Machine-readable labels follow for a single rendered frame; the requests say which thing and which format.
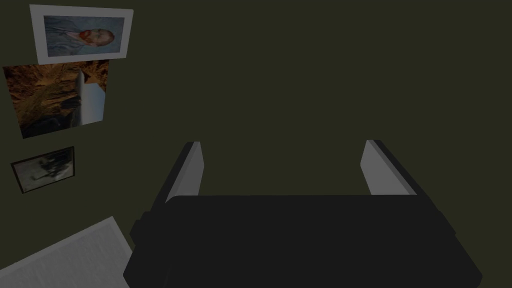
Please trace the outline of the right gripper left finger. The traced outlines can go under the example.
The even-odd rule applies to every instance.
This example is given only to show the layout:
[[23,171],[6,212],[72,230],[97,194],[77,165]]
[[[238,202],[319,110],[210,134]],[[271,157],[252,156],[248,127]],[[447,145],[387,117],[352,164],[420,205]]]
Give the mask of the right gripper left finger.
[[157,193],[151,211],[162,208],[173,197],[198,195],[204,168],[201,143],[199,141],[187,142]]

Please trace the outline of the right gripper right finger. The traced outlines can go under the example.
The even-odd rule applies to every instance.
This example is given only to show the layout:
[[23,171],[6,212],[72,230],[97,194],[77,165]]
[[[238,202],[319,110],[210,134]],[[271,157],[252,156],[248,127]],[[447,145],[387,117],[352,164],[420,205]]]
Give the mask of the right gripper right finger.
[[371,195],[427,196],[381,140],[365,142],[360,168]]

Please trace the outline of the pale grey flat panel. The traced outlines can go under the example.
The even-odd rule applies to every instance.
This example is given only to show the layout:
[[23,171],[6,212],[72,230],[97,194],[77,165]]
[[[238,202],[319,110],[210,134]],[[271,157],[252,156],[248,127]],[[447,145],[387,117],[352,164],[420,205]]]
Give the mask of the pale grey flat panel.
[[111,216],[0,270],[0,288],[130,288],[132,250]]

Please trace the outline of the black-framed grey picture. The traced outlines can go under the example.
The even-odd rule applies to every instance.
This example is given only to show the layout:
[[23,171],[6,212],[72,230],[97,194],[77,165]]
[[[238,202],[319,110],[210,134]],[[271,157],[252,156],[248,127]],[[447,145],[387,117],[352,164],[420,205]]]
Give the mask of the black-framed grey picture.
[[22,194],[75,176],[75,147],[70,146],[11,163]]

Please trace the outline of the brown canyon landscape picture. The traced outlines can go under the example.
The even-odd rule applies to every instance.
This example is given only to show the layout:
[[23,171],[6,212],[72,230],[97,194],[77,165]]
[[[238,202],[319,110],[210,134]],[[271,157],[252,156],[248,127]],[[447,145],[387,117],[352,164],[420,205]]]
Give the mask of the brown canyon landscape picture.
[[82,104],[80,84],[106,91],[109,60],[4,66],[23,139],[77,127]]

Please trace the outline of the white-framed portrait painting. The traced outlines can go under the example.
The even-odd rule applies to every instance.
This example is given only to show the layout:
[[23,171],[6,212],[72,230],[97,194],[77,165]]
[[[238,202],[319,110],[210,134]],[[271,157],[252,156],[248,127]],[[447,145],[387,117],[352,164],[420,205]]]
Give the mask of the white-framed portrait painting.
[[132,9],[29,6],[40,65],[126,58]]

